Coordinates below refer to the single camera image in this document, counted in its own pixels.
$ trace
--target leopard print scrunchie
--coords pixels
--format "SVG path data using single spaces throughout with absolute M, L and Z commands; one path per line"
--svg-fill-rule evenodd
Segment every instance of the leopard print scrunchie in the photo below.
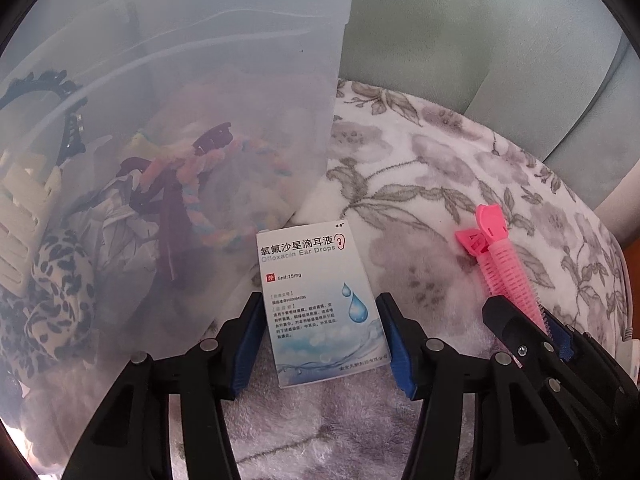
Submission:
M 95 314 L 94 269 L 73 231 L 46 234 L 31 273 L 25 298 L 0 293 L 0 356 L 27 386 L 85 349 Z

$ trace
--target blue gripper pad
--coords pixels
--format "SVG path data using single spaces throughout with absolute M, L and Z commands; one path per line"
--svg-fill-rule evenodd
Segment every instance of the blue gripper pad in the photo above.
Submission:
M 549 326 L 551 339 L 558 345 L 558 355 L 562 361 L 569 361 L 574 356 L 574 350 L 571 348 L 571 333 L 554 317 L 545 311 L 546 322 Z
M 216 335 L 222 355 L 214 374 L 223 399 L 234 400 L 249 384 L 266 326 L 262 294 L 252 292 L 242 314 L 225 322 Z
M 259 292 L 254 292 L 249 302 L 256 301 L 256 305 L 247 320 L 244 335 L 238 344 L 236 358 L 234 360 L 234 373 L 231 381 L 231 390 L 235 395 L 239 394 L 249 384 L 251 371 L 254 369 L 255 358 L 262 341 L 262 335 L 267 326 L 267 317 L 264 312 L 264 302 Z
M 396 384 L 409 399 L 421 399 L 419 385 L 424 379 L 420 366 L 424 359 L 421 346 L 427 336 L 417 321 L 402 316 L 388 292 L 378 296 L 376 305 L 391 351 L 391 371 Z

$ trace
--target white fleece blanket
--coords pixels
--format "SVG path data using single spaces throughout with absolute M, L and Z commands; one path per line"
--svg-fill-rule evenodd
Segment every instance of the white fleece blanket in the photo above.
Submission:
M 291 223 L 348 218 L 375 295 L 391 292 L 429 336 L 488 357 L 498 346 L 481 321 L 481 275 L 454 238 L 476 225 L 479 203 L 501 205 L 541 302 L 614 352 L 631 303 L 613 236 L 533 156 L 433 103 L 340 81 L 329 169 Z M 254 269 L 225 315 L 258 284 Z M 467 400 L 460 478 L 471 458 Z M 247 391 L 224 408 L 243 479 L 374 480 L 401 477 L 420 402 L 389 367 L 281 390 L 265 337 Z

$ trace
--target wooden surface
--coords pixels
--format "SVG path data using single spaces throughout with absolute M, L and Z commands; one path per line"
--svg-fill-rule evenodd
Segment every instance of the wooden surface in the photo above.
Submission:
M 626 266 L 631 280 L 631 296 L 634 300 L 634 337 L 640 336 L 640 238 L 625 249 Z

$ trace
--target translucent plastic bag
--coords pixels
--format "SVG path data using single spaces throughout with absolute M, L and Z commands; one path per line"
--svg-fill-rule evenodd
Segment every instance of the translucent plastic bag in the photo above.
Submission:
M 28 290 L 0 304 L 0 416 L 37 471 L 64 467 L 133 351 L 202 336 L 257 261 L 255 232 L 325 170 L 350 3 L 109 0 L 2 82 L 19 95 L 0 107 L 0 179 L 62 170 L 44 239 L 23 243 Z M 3 192 L 8 218 L 24 200 Z

